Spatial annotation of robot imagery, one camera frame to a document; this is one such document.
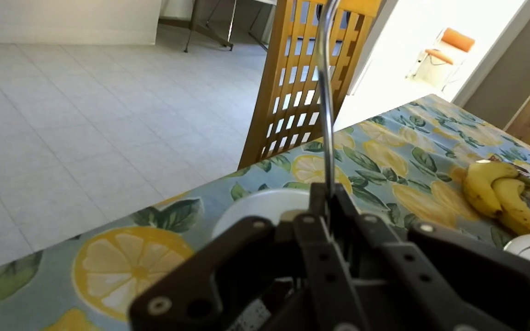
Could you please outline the bunch of yellow bananas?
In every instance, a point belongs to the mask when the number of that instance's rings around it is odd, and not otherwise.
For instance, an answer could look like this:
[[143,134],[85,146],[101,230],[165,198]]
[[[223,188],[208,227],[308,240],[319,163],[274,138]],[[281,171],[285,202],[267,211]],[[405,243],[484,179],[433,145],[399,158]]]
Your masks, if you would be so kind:
[[498,220],[516,235],[530,234],[530,176],[502,161],[469,164],[463,195],[480,214]]

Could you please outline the orange and white chair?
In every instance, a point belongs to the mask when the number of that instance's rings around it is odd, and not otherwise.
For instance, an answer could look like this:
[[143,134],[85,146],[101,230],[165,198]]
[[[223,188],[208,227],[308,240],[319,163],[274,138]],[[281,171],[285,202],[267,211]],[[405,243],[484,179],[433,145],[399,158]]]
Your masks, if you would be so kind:
[[431,46],[420,51],[405,77],[416,78],[423,72],[431,75],[431,70],[423,70],[424,63],[432,68],[445,66],[445,72],[440,74],[441,78],[437,84],[437,87],[444,91],[448,84],[455,81],[455,75],[467,60],[475,44],[475,39],[453,28],[444,28]]

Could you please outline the wooden lattice back chair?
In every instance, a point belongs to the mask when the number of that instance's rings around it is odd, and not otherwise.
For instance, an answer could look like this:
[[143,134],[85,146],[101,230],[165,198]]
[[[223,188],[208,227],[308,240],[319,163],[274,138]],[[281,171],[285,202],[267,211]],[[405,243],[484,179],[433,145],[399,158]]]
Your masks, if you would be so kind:
[[[317,30],[328,0],[278,0],[271,40],[238,168],[322,136]],[[381,0],[339,0],[331,25],[329,76],[337,117]]]

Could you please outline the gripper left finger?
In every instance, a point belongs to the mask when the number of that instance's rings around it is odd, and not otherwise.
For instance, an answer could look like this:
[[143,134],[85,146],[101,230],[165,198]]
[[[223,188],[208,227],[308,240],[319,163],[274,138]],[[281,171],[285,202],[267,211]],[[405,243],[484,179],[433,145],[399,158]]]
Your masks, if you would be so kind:
[[311,185],[309,209],[290,221],[248,216],[134,299],[131,331],[225,331],[274,281],[298,287],[257,331],[367,331],[349,269],[358,218],[345,188]]

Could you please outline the silver metal utensil handle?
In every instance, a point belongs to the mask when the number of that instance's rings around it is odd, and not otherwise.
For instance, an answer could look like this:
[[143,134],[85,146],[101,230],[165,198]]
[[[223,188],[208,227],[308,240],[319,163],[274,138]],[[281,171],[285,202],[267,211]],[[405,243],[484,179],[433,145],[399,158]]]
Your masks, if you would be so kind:
[[320,117],[324,141],[324,169],[325,195],[331,200],[335,193],[336,176],[334,171],[334,141],[333,141],[333,96],[332,80],[330,77],[330,47],[332,26],[336,17],[340,0],[328,0],[321,6],[320,18],[316,34],[315,53],[317,57],[318,87],[320,100]]

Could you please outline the white bowl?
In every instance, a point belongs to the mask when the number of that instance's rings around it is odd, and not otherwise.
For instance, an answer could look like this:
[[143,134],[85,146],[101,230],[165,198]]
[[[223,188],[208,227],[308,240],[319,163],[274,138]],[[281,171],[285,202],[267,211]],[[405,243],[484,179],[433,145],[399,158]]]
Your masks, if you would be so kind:
[[294,188],[270,188],[242,197],[230,205],[216,222],[212,231],[212,239],[217,238],[236,222],[248,216],[266,218],[277,225],[284,212],[307,210],[309,197],[308,191]]

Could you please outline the lemon print tablecloth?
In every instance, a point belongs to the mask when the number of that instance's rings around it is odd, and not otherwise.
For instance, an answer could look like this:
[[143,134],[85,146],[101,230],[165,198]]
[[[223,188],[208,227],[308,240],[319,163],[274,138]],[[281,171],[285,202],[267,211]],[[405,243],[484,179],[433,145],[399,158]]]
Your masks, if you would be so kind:
[[[502,248],[511,235],[463,199],[467,166],[513,163],[530,145],[429,95],[336,132],[336,179],[395,229],[433,221]],[[0,331],[130,331],[135,295],[211,239],[236,200],[323,179],[315,140],[0,267]]]

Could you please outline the dark metal stand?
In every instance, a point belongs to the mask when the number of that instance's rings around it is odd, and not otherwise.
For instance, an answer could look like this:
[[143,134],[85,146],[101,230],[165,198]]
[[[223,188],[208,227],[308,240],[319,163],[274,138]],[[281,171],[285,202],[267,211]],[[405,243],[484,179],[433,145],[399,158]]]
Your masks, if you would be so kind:
[[[159,16],[158,24],[159,25],[166,25],[171,27],[177,27],[177,28],[185,28],[189,30],[189,34],[187,36],[187,42],[184,47],[184,52],[189,52],[189,46],[191,42],[191,38],[194,33],[200,34],[203,36],[206,36],[208,39],[214,40],[222,47],[227,47],[229,51],[232,51],[234,49],[234,44],[231,42],[231,34],[233,31],[234,26],[234,18],[236,16],[237,11],[237,5],[238,2],[245,2],[245,1],[252,1],[259,4],[259,10],[257,11],[252,23],[250,24],[248,28],[248,35],[265,51],[268,51],[268,37],[271,33],[271,25],[273,24],[273,15],[275,8],[277,6],[277,0],[214,0],[212,11],[206,17],[204,21],[200,21],[200,13],[201,13],[201,0],[194,0],[193,4],[191,6],[191,14],[190,17],[167,17],[167,16]],[[219,10],[219,7],[221,7],[221,4],[223,2],[229,2],[231,4],[231,12],[230,12],[230,20],[228,23],[228,30],[227,35],[222,36],[219,35],[216,29],[211,24],[211,21],[213,20],[214,15]],[[257,36],[253,29],[256,25],[257,21],[259,20],[259,17],[261,16],[261,12],[263,12],[263,9],[266,7],[269,7],[269,16],[267,18],[267,21],[265,23],[265,27],[263,27],[263,36]]]

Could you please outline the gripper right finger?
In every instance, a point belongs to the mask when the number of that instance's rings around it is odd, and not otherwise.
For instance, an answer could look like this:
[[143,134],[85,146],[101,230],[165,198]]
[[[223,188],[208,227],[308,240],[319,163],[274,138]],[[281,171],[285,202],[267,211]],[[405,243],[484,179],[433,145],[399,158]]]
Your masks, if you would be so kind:
[[341,184],[331,216],[364,329],[530,331],[530,260],[428,222],[402,237]]

